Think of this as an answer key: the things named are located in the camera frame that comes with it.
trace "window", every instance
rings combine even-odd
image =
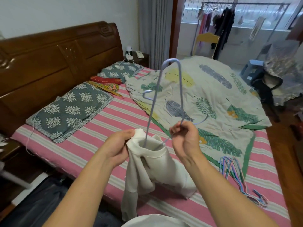
[[[295,24],[296,19],[302,14],[303,0],[185,0],[182,22],[197,23],[197,15],[201,4],[204,11],[213,12],[212,17],[221,14],[225,8],[235,7],[233,26],[253,28],[258,17],[265,21],[262,29],[286,30]]]

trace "red pillow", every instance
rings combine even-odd
[[[119,78],[103,78],[100,76],[92,76],[89,79],[99,84],[118,84],[118,85],[122,84],[122,80]]]

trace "yellow chair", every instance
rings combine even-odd
[[[214,51],[217,48],[218,45],[218,41],[219,41],[220,37],[216,36],[212,33],[203,33],[203,34],[199,34],[196,38],[196,42],[195,42],[195,48],[194,48],[194,52],[192,53],[192,55],[194,56],[196,53],[196,47],[197,47],[197,42],[209,42],[209,43],[215,43],[216,47],[214,48]]]

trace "clothes hanger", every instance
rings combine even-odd
[[[161,66],[161,69],[160,69],[160,74],[159,74],[159,78],[158,78],[158,81],[157,81],[157,85],[156,85],[156,90],[155,90],[155,93],[154,93],[154,98],[148,98],[145,96],[145,94],[147,93],[150,93],[150,92],[153,92],[153,90],[145,90],[142,94],[142,97],[144,99],[148,99],[148,100],[152,100],[152,106],[151,106],[151,111],[150,111],[150,115],[149,115],[149,121],[147,123],[147,128],[146,128],[146,135],[145,135],[145,140],[144,140],[144,144],[143,144],[143,148],[145,148],[146,146],[146,141],[147,141],[147,134],[149,132],[149,126],[150,126],[150,122],[151,122],[151,119],[152,119],[152,114],[153,114],[153,111],[154,111],[154,106],[155,106],[155,103],[156,103],[156,98],[157,98],[157,95],[158,95],[158,91],[159,91],[159,85],[160,85],[160,81],[161,81],[161,77],[162,77],[162,73],[163,73],[163,70],[164,68],[167,67],[167,65],[169,63],[174,63],[176,62],[178,64],[178,70],[179,70],[179,86],[180,86],[180,105],[181,105],[181,115],[182,115],[182,120],[181,120],[181,123],[180,125],[182,124],[182,122],[184,121],[184,110],[183,110],[183,87],[182,87],[182,69],[181,69],[181,63],[178,59],[176,58],[170,58],[170,59],[167,59],[163,62],[162,66]],[[202,120],[201,122],[198,122],[198,123],[194,123],[194,124],[200,124],[202,122],[204,122],[207,118],[208,118],[208,114],[206,113],[203,113],[206,115],[206,118],[204,120]],[[161,145],[163,145],[167,140],[169,140],[169,137],[163,141],[159,146],[157,146],[154,150],[158,149]]]

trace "hand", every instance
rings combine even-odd
[[[180,161],[186,165],[195,156],[202,154],[199,146],[200,136],[198,129],[192,122],[180,122],[169,128],[172,135],[172,146]]]
[[[129,157],[126,142],[134,136],[134,133],[132,129],[113,133],[99,148],[98,152],[104,155],[112,168],[122,164]]]

